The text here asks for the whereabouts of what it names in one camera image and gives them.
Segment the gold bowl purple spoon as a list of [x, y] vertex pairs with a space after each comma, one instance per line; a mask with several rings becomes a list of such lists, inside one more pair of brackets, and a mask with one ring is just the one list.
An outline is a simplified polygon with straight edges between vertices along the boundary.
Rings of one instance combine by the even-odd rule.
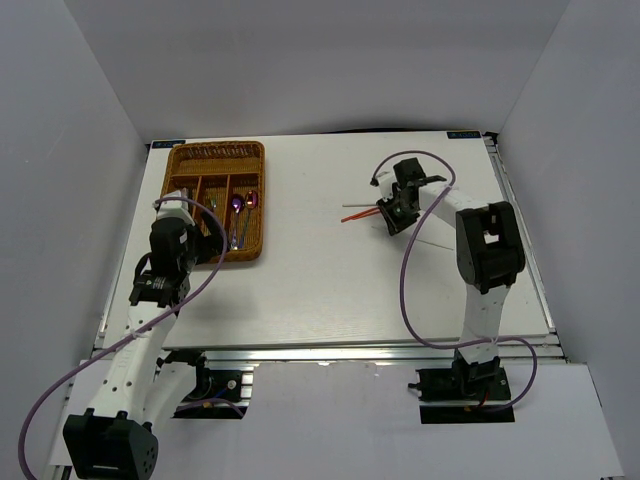
[[238, 248], [238, 222], [242, 211], [245, 208], [245, 198], [241, 194], [233, 194], [231, 197], [232, 217], [230, 223], [230, 249]]

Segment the iridescent purple spoon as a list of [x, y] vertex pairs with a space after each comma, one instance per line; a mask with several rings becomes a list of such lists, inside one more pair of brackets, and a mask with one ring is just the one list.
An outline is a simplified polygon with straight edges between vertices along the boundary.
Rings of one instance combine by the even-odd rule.
[[257, 190], [249, 190], [245, 195], [245, 210], [247, 211], [247, 215], [244, 221], [240, 241], [238, 248], [242, 249], [244, 247], [245, 239], [249, 229], [249, 223], [251, 219], [252, 212], [258, 207], [259, 203], [259, 193]]

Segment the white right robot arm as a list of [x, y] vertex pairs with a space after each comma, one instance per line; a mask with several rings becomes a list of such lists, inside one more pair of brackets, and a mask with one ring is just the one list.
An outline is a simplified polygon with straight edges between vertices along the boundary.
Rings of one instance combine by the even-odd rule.
[[376, 206], [394, 236], [409, 227], [401, 263], [400, 309], [408, 319], [405, 275], [418, 233], [434, 215], [454, 229], [457, 270], [466, 284], [462, 332], [454, 351], [451, 384], [461, 397], [472, 399], [484, 391], [499, 369], [497, 343], [506, 297], [524, 270], [526, 259], [515, 211], [507, 201], [488, 203], [455, 188], [457, 175], [443, 158], [428, 152], [449, 172], [447, 178], [429, 176], [417, 158], [399, 161], [389, 172], [377, 166], [370, 184], [380, 189]]

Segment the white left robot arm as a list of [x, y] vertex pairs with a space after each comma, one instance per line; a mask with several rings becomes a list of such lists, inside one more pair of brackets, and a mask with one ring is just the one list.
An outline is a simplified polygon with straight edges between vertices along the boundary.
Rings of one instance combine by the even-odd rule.
[[134, 270], [123, 342], [82, 414], [71, 414], [63, 439], [80, 479], [148, 479], [159, 456], [158, 434], [187, 396], [199, 399], [211, 374], [199, 356], [160, 353], [190, 291], [197, 265], [224, 253], [227, 237], [214, 216], [202, 233], [188, 214], [160, 214], [152, 223], [150, 250]]

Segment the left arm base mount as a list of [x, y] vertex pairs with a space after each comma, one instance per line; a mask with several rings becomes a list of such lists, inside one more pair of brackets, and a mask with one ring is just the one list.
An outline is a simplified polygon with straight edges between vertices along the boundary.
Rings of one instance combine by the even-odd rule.
[[241, 370], [216, 369], [209, 365], [202, 350], [174, 350], [156, 360], [156, 373], [165, 366], [188, 365], [195, 375], [195, 386], [179, 404], [173, 417], [178, 419], [240, 420], [248, 400], [242, 396]]

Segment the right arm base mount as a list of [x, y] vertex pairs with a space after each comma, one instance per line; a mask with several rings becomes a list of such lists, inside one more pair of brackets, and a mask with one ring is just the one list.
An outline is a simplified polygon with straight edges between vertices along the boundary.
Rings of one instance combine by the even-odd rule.
[[447, 368], [416, 371], [408, 388], [418, 395], [420, 420], [426, 425], [513, 423], [511, 390], [498, 357], [472, 364], [460, 355]]

